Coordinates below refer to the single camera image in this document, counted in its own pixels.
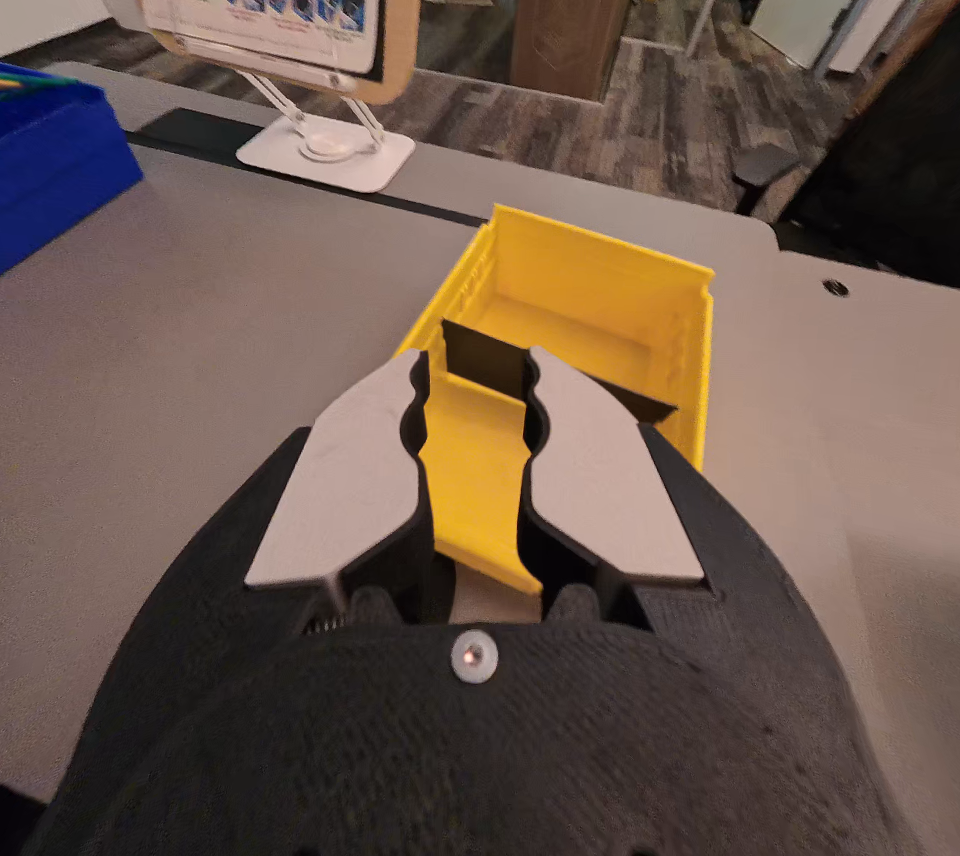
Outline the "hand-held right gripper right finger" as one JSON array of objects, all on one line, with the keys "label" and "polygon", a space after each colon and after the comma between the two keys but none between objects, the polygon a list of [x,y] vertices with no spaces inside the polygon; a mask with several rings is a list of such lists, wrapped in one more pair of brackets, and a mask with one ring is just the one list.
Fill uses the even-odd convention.
[{"label": "hand-held right gripper right finger", "polygon": [[705,576],[648,441],[663,438],[605,382],[542,346],[526,352],[519,559],[539,582],[543,616],[573,586],[612,623],[647,623],[639,586]]}]

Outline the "clear poster holder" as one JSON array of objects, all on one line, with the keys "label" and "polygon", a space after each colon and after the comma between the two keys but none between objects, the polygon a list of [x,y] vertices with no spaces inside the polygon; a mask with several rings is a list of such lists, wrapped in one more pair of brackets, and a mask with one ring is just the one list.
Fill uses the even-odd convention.
[{"label": "clear poster holder", "polygon": [[378,0],[142,0],[151,30],[189,53],[330,85],[377,64]]}]

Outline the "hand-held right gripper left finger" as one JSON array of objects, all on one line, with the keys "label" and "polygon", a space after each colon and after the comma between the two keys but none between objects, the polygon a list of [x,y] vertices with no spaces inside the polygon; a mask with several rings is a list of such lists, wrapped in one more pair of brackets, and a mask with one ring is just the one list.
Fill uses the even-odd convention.
[{"label": "hand-held right gripper left finger", "polygon": [[445,623],[452,561],[435,549],[421,452],[429,357],[407,349],[335,399],[309,430],[246,571],[256,592],[304,589],[309,623],[346,623],[362,590],[408,623]]}]

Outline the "white stand base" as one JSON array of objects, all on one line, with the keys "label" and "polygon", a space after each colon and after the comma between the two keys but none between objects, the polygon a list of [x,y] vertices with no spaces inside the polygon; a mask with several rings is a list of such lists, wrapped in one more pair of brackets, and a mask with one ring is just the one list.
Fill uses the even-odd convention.
[{"label": "white stand base", "polygon": [[415,152],[412,138],[386,130],[350,94],[341,101],[357,122],[307,114],[269,78],[239,74],[281,114],[236,150],[247,167],[369,195],[384,190]]}]

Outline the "yellow plastic bin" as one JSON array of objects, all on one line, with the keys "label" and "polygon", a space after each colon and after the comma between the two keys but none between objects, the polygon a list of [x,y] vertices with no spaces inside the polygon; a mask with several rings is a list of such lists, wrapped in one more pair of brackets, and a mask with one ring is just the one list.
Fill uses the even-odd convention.
[{"label": "yellow plastic bin", "polygon": [[524,403],[456,374],[444,322],[665,404],[660,433],[702,469],[714,271],[544,216],[495,206],[396,349],[429,358],[426,469],[436,549],[527,595],[517,550]]}]

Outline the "black mesh office chair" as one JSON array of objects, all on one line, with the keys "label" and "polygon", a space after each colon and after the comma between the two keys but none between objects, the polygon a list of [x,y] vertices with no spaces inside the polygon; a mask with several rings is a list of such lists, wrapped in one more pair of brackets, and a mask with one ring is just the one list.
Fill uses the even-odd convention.
[{"label": "black mesh office chair", "polygon": [[846,125],[771,228],[780,250],[958,289],[958,10]]}]

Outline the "blue plastic bin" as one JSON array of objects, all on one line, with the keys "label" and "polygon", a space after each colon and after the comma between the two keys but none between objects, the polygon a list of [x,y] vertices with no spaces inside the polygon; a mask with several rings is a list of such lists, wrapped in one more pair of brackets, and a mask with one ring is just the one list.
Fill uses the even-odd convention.
[{"label": "blue plastic bin", "polygon": [[1,64],[1,273],[143,179],[98,86]]}]

